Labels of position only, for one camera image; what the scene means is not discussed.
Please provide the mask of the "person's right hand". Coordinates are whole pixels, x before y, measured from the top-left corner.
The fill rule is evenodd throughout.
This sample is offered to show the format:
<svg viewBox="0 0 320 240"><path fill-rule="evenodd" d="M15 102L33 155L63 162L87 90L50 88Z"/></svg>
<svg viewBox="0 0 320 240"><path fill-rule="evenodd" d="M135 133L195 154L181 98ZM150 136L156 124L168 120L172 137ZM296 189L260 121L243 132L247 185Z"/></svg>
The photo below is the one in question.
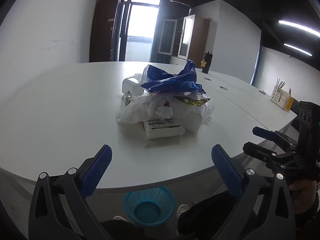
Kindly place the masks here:
<svg viewBox="0 0 320 240"><path fill-rule="evenodd" d="M293 210L295 215L306 212L316 201L317 181L298 180L289 185L289 191L294 193Z"/></svg>

